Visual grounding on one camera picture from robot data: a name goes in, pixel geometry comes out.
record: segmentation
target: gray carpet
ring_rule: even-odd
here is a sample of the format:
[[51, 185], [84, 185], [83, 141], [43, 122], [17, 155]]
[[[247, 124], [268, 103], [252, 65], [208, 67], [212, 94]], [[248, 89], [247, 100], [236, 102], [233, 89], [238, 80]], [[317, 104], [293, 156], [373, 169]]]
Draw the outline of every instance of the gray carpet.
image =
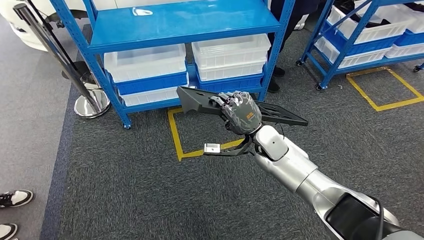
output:
[[[294, 64], [309, 34], [289, 39], [278, 61], [286, 69], [281, 92], [266, 98], [309, 120], [307, 127], [283, 126], [285, 135], [322, 172], [381, 199], [403, 227], [424, 235], [424, 102], [376, 112], [342, 75], [316, 91], [316, 70]], [[414, 64], [391, 68], [424, 94]], [[389, 78], [358, 82], [379, 104], [411, 97], [402, 86], [384, 88]], [[378, 89], [399, 99], [374, 94]], [[113, 110], [75, 119], [58, 239], [328, 239], [313, 211], [250, 156], [178, 162], [166, 110], [131, 119], [131, 130]], [[178, 113], [175, 121], [185, 152], [238, 138], [216, 116]]]
[[[56, 31], [69, 54], [77, 48]], [[19, 239], [39, 238], [71, 83], [47, 52], [25, 45], [0, 16], [0, 192], [28, 189], [35, 199], [0, 209], [0, 224], [19, 226]]]

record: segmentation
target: sneaker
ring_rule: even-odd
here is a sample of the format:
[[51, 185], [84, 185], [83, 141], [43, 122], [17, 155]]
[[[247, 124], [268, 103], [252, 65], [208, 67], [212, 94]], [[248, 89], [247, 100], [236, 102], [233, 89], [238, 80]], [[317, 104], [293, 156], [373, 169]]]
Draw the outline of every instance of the sneaker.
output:
[[18, 226], [13, 223], [0, 224], [0, 240], [9, 240], [18, 231]]
[[34, 193], [28, 190], [16, 190], [15, 192], [0, 193], [0, 208], [15, 208], [29, 203]]
[[268, 86], [268, 93], [278, 93], [280, 91], [280, 86], [278, 86], [278, 84], [276, 83], [276, 80], [271, 77], [271, 81], [269, 82], [269, 86]]
[[272, 71], [272, 76], [277, 78], [282, 78], [286, 75], [286, 71], [282, 69], [281, 67], [274, 67], [274, 71]]

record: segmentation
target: chrome pole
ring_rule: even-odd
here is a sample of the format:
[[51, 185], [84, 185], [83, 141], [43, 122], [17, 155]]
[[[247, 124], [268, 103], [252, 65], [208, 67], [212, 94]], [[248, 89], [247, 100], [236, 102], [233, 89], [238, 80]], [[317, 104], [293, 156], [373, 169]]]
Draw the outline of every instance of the chrome pole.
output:
[[78, 77], [80, 74], [67, 64], [66, 58], [61, 54], [62, 52], [50, 40], [43, 26], [38, 23], [25, 3], [14, 6], [13, 10], [29, 25], [48, 52], [59, 62], [64, 73], [72, 81], [72, 84], [78, 89], [81, 96], [75, 102], [75, 113], [83, 118], [89, 119], [105, 113], [111, 105], [105, 92], [101, 89], [89, 90], [84, 86], [84, 83], [81, 81], [80, 77]]

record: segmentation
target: yellow floor tape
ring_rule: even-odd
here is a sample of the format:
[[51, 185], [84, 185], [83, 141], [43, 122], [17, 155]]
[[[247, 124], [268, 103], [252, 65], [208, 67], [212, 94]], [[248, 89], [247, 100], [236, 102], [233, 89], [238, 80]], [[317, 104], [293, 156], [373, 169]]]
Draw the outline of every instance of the yellow floor tape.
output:
[[[169, 127], [171, 129], [172, 139], [175, 145], [176, 156], [178, 158], [178, 161], [180, 162], [182, 161], [183, 158], [193, 158], [193, 157], [199, 157], [203, 155], [203, 150], [197, 150], [197, 151], [192, 151], [187, 153], [183, 152], [183, 147], [181, 146], [180, 136], [177, 130], [177, 124], [175, 123], [175, 118], [174, 118], [174, 114], [181, 113], [181, 112], [183, 112], [182, 108], [174, 108], [174, 109], [168, 110]], [[239, 145], [242, 141], [243, 139], [239, 139], [239, 140], [230, 141], [230, 142], [221, 144], [221, 150], [235, 147]]]
[[[373, 100], [371, 100], [371, 98], [354, 81], [354, 77], [357, 77], [357, 76], [360, 76], [360, 75], [365, 75], [365, 74], [370, 74], [370, 73], [375, 73], [375, 72], [379, 72], [379, 71], [388, 71], [397, 80], [399, 80], [403, 85], [405, 85], [405, 87], [407, 87], [411, 92], [413, 92], [416, 95], [416, 98], [377, 106], [377, 104]], [[359, 94], [364, 99], [366, 99], [368, 101], [369, 105], [371, 105], [371, 107], [373, 107], [377, 112], [388, 110], [388, 109], [399, 108], [399, 107], [402, 107], [402, 106], [406, 106], [406, 105], [410, 105], [410, 104], [416, 104], [416, 103], [424, 101], [424, 96], [421, 95], [421, 93], [419, 93], [417, 90], [415, 90], [401, 76], [399, 76], [397, 73], [395, 73], [393, 70], [391, 70], [387, 66], [376, 67], [376, 68], [371, 68], [371, 69], [366, 69], [366, 70], [362, 70], [362, 71], [348, 73], [348, 74], [346, 74], [346, 78], [349, 81], [349, 83], [352, 84], [352, 86], [359, 92]]]

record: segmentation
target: metal bracket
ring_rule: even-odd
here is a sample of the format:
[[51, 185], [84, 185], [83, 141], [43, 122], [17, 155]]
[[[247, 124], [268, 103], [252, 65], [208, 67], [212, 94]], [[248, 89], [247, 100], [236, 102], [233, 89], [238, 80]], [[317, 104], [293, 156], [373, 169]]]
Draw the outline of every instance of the metal bracket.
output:
[[[211, 101], [215, 92], [179, 86], [176, 90], [184, 112], [194, 110], [199, 113], [222, 116], [221, 107]], [[288, 125], [307, 126], [308, 121], [300, 116], [274, 104], [255, 101], [262, 113], [265, 122], [281, 123]]]

